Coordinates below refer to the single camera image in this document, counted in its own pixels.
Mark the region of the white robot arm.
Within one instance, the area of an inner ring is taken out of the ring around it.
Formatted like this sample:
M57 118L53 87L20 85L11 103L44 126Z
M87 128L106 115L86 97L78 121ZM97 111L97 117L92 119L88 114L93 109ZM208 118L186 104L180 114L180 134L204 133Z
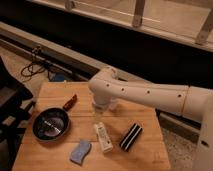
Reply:
M111 66L95 74L88 86L96 111L105 111L114 99L119 98L200 122L192 170L213 171L213 89L120 81L117 69Z

